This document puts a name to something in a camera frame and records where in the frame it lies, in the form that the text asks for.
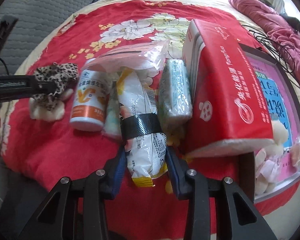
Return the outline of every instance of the company logo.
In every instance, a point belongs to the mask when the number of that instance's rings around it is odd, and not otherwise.
[[[208,122],[212,117],[212,104],[209,101],[200,102],[199,110],[201,110],[200,118]]]
[[[234,103],[238,106],[241,119],[247,124],[252,124],[254,117],[251,108],[248,105],[241,103],[239,98],[236,98]]]
[[[221,29],[220,27],[216,27],[215,28],[217,30],[218,33],[221,34],[222,38],[224,40],[226,40],[230,35],[228,33],[226,33],[223,29]]]
[[[93,88],[88,88],[83,93],[82,93],[81,89],[79,89],[78,90],[78,102],[79,103],[88,102],[91,99],[92,94],[94,94],[95,92],[96,92],[96,90]]]

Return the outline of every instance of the quilted fabric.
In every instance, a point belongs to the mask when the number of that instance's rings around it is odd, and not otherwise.
[[[12,15],[19,19],[0,54],[10,73],[15,73],[30,52],[49,33],[63,23],[72,13],[92,1],[5,0],[0,6],[0,19],[3,15]],[[0,62],[0,74],[3,73],[5,71]]]

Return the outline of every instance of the black elastic band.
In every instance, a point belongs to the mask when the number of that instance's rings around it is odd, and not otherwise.
[[[123,140],[157,132],[162,132],[162,129],[156,114],[137,114],[121,121]]]

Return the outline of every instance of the red cardboard box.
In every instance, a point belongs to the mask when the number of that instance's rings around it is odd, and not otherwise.
[[[192,20],[182,54],[193,104],[185,139],[187,155],[239,155],[273,143],[258,79],[226,28]]]

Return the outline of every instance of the leopard print scrunchie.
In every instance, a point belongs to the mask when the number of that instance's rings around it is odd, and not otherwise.
[[[54,63],[50,66],[37,68],[34,71],[34,76],[38,81],[53,81],[57,84],[57,90],[54,93],[48,95],[36,94],[33,96],[40,106],[44,106],[51,111],[56,107],[59,97],[65,89],[78,80],[78,66],[72,63],[61,65]]]

